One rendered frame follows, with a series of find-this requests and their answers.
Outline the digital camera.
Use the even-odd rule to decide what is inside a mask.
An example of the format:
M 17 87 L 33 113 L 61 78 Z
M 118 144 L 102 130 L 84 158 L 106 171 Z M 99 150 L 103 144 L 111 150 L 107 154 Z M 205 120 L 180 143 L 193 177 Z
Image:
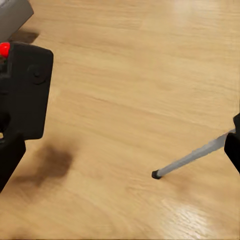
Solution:
M 0 44 L 0 119 L 3 137 L 21 133 L 24 140 L 43 137 L 53 71 L 50 49 L 19 41 Z

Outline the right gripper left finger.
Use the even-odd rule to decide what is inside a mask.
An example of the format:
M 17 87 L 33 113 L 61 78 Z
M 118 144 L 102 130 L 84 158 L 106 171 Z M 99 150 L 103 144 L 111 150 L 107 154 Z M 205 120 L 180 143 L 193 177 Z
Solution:
M 0 138 L 0 193 L 25 153 L 26 144 L 21 133 Z

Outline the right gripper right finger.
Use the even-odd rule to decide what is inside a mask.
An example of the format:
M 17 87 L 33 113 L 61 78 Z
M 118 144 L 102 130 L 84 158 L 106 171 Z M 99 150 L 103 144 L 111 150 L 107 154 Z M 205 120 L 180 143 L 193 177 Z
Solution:
M 224 151 L 240 173 L 240 135 L 229 133 L 226 137 Z

